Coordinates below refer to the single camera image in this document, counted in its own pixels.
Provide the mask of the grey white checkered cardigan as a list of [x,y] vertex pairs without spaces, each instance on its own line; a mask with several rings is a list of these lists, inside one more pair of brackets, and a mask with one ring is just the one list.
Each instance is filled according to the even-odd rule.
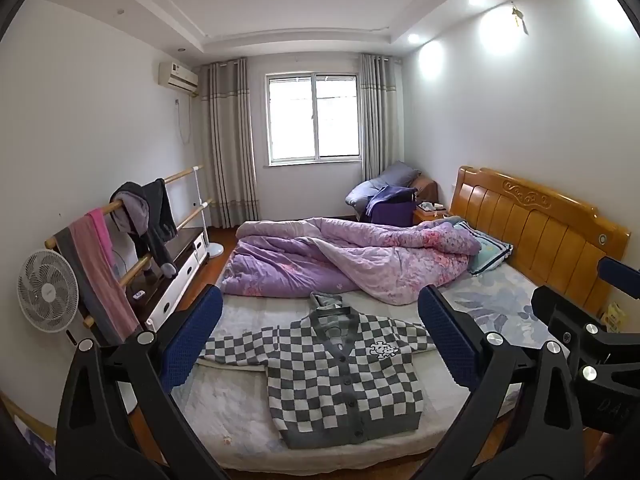
[[211,336],[201,360],[260,366],[274,426],[294,450],[332,448],[417,430],[424,395],[415,354],[425,327],[346,304],[238,336]]

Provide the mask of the wooden clothes rack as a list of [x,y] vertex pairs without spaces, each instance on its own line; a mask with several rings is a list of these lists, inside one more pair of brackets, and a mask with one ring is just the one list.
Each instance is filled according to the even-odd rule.
[[[89,211],[46,240],[46,247],[67,258],[77,276],[80,313],[88,330],[108,341],[126,337],[141,324],[157,330],[175,311],[201,263],[219,256],[206,229],[188,223],[209,206],[201,200],[183,222],[174,221],[166,185],[189,174],[195,166],[146,185],[127,182],[110,203]],[[113,244],[105,218],[134,243],[137,263],[118,278]]]

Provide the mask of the near wooden bedside table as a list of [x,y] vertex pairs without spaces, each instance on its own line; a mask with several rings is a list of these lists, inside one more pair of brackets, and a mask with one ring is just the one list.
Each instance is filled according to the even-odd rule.
[[626,317],[626,312],[614,301],[599,313],[599,320],[609,333],[620,333],[624,328]]

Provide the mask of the wooden bed headboard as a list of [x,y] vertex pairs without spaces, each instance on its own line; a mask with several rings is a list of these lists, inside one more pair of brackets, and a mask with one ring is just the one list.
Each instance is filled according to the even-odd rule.
[[623,258],[630,231],[596,206],[488,168],[462,166],[449,211],[513,246],[508,263],[596,315],[612,286],[598,277],[604,257]]

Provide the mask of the floral bed sheet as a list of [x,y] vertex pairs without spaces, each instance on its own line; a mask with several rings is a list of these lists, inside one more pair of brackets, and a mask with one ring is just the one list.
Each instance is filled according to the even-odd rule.
[[538,349],[548,340],[558,340],[534,315],[530,300],[535,289],[524,274],[503,263],[481,274],[464,274],[439,291],[485,333],[499,333],[514,346]]

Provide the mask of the blue striped pillow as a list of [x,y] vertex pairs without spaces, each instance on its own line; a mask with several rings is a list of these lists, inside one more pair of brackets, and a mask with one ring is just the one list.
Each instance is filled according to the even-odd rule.
[[513,252],[513,245],[498,240],[487,233],[473,229],[466,221],[457,222],[454,227],[472,235],[480,243],[480,252],[474,256],[468,266],[471,275],[482,274],[495,270],[504,260],[510,257]]

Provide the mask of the white tv cabinet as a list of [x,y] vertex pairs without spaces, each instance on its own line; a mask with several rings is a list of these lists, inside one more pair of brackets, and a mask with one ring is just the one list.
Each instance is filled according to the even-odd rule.
[[156,263],[151,261],[149,270],[139,273],[126,288],[134,313],[141,324],[153,332],[157,332],[178,308],[205,261],[204,231],[184,228],[166,244],[166,248],[174,258],[177,274],[173,278],[166,278]]

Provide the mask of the white standing fan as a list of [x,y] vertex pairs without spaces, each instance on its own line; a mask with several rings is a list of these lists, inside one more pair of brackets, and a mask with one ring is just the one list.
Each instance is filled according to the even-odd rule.
[[46,334],[66,330],[78,311],[79,287],[74,271],[51,249],[37,250],[25,260],[16,293],[26,320]]

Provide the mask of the pink striped towel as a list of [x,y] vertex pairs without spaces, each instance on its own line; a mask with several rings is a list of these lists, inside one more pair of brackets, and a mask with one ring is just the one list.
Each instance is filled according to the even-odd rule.
[[140,323],[113,270],[113,244],[101,208],[87,212],[55,236],[58,252],[75,273],[79,295],[102,338],[114,346],[140,332]]

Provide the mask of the purple floral duvet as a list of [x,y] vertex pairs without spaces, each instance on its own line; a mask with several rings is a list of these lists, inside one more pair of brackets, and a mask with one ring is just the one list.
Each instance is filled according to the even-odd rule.
[[333,218],[251,221],[219,279],[227,295],[304,298],[365,292],[391,306],[465,274],[480,242],[447,219],[398,228]]

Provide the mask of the wooden nightstand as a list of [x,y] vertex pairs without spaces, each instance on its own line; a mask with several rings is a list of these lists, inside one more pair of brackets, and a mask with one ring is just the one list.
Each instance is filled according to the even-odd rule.
[[413,223],[420,224],[424,221],[435,221],[449,217],[446,207],[440,203],[422,202],[416,205],[413,211]]

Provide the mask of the grey garment under duvet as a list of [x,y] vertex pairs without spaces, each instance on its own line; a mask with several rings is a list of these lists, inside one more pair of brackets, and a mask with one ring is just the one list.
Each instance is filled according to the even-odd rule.
[[314,310],[335,310],[345,307],[340,295],[325,294],[324,292],[312,292],[309,296]]

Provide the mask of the chair with purple bedding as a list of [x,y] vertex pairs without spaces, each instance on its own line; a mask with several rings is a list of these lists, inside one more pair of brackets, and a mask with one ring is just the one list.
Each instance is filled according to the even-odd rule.
[[438,201],[438,184],[404,162],[394,162],[345,197],[360,222],[400,228],[413,225],[413,213],[420,203]]

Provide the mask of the left grey curtain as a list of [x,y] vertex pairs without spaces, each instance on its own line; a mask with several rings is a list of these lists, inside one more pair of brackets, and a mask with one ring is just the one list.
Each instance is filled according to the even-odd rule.
[[221,229],[259,218],[247,59],[201,68],[202,144],[210,222]]

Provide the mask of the white wall air conditioner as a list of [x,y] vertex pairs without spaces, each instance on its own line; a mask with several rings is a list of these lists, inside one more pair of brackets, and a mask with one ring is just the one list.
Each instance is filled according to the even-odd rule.
[[165,88],[173,88],[189,93],[191,96],[198,94],[198,75],[192,70],[179,65],[176,62],[163,62],[158,66],[158,83]]

